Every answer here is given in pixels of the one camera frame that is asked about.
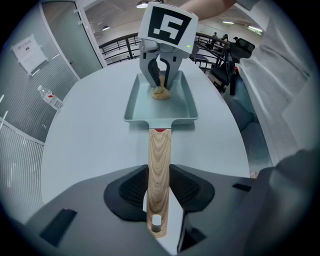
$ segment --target paper sign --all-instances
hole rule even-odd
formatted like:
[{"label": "paper sign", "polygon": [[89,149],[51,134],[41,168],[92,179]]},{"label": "paper sign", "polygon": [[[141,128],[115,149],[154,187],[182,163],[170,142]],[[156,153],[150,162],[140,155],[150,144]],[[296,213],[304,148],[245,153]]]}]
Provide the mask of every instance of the paper sign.
[{"label": "paper sign", "polygon": [[28,75],[31,75],[32,71],[34,71],[42,62],[48,60],[40,46],[37,44],[34,35],[31,35],[14,45],[12,50],[18,59],[18,62],[20,62],[27,71]]}]

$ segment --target person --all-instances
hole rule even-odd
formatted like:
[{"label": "person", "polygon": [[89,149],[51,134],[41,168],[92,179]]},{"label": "person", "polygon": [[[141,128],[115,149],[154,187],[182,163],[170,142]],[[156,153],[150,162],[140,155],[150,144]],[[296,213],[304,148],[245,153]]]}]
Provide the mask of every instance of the person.
[{"label": "person", "polygon": [[225,41],[225,42],[229,42],[228,34],[225,34],[225,35],[224,35],[224,37],[223,37],[223,41]]},{"label": "person", "polygon": [[[251,11],[259,1],[190,0],[180,8],[201,21],[222,14],[235,3]],[[316,124],[320,123],[320,113],[316,108],[320,74],[292,20],[275,2],[263,2],[267,26],[262,28],[263,37],[251,57],[240,59],[235,89],[236,93],[240,88],[246,91],[275,166],[299,150],[319,147]]]},{"label": "person", "polygon": [[[218,38],[217,32],[214,32],[213,38]],[[209,44],[209,49],[212,50],[214,48],[214,44],[216,43],[216,40],[212,39],[211,43]]]}]

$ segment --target red mark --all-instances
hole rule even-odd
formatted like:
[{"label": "red mark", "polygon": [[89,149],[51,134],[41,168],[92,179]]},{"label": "red mark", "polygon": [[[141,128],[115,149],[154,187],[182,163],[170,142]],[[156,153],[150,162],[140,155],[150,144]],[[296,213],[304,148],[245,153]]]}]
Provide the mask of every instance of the red mark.
[{"label": "red mark", "polygon": [[165,131],[166,129],[155,129],[158,133],[162,133],[163,131]]}]

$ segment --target wooden handle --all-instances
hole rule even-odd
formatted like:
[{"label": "wooden handle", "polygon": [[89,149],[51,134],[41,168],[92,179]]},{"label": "wooden handle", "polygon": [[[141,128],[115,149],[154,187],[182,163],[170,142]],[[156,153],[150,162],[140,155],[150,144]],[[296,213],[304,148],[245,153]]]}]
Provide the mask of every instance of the wooden handle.
[{"label": "wooden handle", "polygon": [[[156,238],[162,238],[167,233],[170,154],[171,129],[149,129],[146,223],[149,231]],[[161,227],[158,232],[152,231],[153,215],[161,216]]]}]

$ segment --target black railing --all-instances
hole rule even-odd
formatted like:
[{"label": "black railing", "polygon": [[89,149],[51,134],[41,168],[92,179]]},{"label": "black railing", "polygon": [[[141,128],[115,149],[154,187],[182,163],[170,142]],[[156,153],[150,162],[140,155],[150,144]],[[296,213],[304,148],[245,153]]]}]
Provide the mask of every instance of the black railing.
[{"label": "black railing", "polygon": [[[106,42],[100,45],[99,48],[102,50],[102,54],[105,56],[104,59],[106,61],[117,56],[128,54],[125,58],[107,63],[107,65],[112,65],[122,61],[139,58],[140,42],[141,39],[138,37],[138,33],[133,33]],[[221,39],[202,33],[196,33],[194,43],[197,44],[201,50],[207,52],[206,54],[198,53],[196,56],[190,57],[195,63],[199,63],[199,68],[202,69],[204,73],[211,69],[210,65],[219,66],[221,64],[226,48],[229,46],[229,43]]]}]

